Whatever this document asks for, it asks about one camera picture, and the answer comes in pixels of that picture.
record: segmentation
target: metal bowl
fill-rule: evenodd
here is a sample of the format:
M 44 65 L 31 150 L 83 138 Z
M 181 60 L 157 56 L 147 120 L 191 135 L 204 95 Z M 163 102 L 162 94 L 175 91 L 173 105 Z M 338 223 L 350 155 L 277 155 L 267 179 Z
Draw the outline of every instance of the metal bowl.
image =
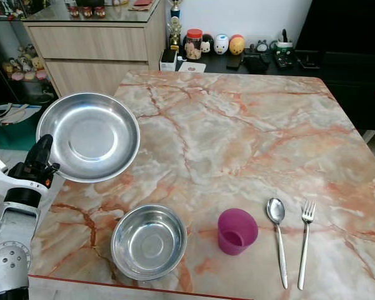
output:
M 111 238 L 111 255 L 126 276 L 152 280 L 178 265 L 186 239 L 186 228 L 171 209 L 154 204 L 140 206 L 118 222 Z
M 117 99 L 93 92 L 66 96 L 40 118 L 36 140 L 53 136 L 50 163 L 59 163 L 62 177 L 96 183 L 121 174 L 134 160 L 140 143 L 139 125 Z

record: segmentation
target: cabinet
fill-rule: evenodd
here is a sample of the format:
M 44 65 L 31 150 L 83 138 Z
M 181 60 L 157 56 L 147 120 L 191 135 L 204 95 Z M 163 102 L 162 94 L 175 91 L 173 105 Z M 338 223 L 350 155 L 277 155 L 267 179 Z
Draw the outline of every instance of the cabinet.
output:
M 73 18 L 57 4 L 24 26 L 60 96 L 83 91 L 113 95 L 129 70 L 158 70 L 166 46 L 164 0 L 147 12 L 106 6 L 106 17 Z

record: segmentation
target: cabinet drawer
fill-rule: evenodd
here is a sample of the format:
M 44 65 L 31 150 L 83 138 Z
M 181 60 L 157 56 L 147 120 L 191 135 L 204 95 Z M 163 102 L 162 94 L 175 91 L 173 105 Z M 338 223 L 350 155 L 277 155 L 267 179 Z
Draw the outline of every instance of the cabinet drawer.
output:
M 114 95 L 129 70 L 148 70 L 144 63 L 46 61 L 60 95 L 99 92 Z
M 30 27 L 43 58 L 147 61 L 144 29 Z

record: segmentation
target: teal basket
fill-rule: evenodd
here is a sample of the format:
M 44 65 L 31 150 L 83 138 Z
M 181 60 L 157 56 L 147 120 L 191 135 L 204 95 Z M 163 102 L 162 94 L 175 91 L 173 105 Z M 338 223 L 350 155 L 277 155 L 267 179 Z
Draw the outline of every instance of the teal basket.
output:
M 5 110 L 7 105 L 0 105 Z M 0 126 L 0 149 L 28 151 L 36 142 L 36 128 L 43 109 L 16 124 Z

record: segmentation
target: white wall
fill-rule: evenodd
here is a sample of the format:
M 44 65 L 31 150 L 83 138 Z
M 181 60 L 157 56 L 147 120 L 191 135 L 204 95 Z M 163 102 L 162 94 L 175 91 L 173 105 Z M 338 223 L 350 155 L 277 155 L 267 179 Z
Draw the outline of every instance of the white wall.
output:
M 171 6 L 165 1 L 169 22 Z M 248 47 L 259 39 L 276 39 L 285 28 L 295 43 L 310 4 L 311 0 L 184 0 L 181 39 L 188 29 L 199 28 L 213 37 L 220 33 L 229 37 L 242 34 Z

